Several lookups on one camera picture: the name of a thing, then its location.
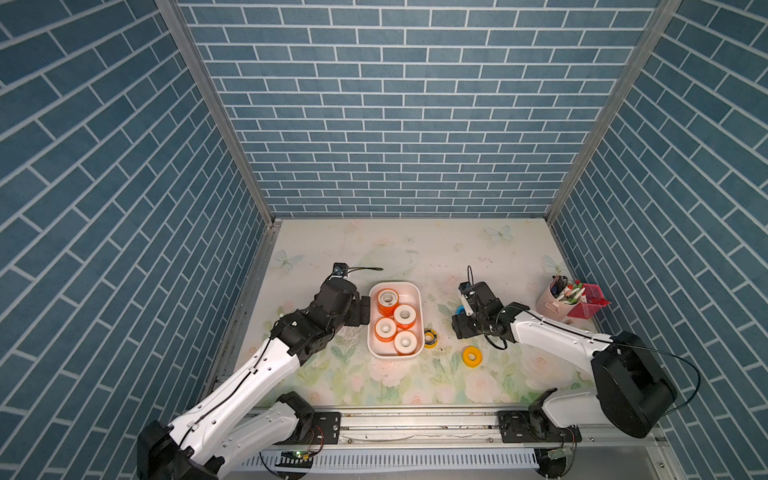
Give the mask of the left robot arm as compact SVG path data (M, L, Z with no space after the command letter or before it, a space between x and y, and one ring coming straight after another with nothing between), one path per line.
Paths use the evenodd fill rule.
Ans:
M307 439L314 409L295 392L248 414L342 328L368 324L370 303L344 277L327 278L309 306L280 317L254 356L210 395L169 424L153 421L141 431L138 477L222 479L271 445Z

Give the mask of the white storage box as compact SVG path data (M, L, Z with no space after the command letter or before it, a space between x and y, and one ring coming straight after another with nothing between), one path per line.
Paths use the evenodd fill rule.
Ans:
M370 290L367 345L378 359L409 359L425 347L419 288L410 282L376 284Z

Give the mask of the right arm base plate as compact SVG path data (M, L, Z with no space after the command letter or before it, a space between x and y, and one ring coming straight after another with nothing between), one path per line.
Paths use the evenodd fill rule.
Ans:
M574 444L582 441L576 426L555 426L541 412L522 410L500 411L497 414L503 443Z

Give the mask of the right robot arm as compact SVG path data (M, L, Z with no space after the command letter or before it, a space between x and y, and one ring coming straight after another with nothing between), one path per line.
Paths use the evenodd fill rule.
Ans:
M528 407L531 425L540 435L546 427L612 425L634 437L645 437L671 410L678 397L672 379L640 337L592 334L541 317L526 305L504 305L484 282L458 287L462 313L452 316L459 339L483 335L545 351L590 373L594 385L576 390L550 388Z

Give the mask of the yellow black tape roll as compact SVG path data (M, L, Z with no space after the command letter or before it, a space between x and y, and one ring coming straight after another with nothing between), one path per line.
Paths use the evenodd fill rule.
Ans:
M427 349L432 349L438 344L438 334L435 330L427 328L424 330L424 346Z

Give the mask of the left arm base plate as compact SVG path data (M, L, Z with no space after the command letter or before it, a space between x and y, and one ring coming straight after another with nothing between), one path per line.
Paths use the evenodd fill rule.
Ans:
M341 428L341 413L338 411L320 411L313 414L312 419L302 417L296 430L277 445L310 445L318 447L337 445Z

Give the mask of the large orange white tape roll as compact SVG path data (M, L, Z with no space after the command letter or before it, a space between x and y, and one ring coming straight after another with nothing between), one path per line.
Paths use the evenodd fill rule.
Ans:
M392 342L395 339L397 333L398 325L393 318L380 318L374 325L374 336L380 342Z

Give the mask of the yellow orange tape roll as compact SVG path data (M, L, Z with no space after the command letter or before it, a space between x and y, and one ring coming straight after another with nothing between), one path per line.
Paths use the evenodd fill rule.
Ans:
M478 367L483 361L482 352L474 346L467 346L462 350L462 361L469 368Z

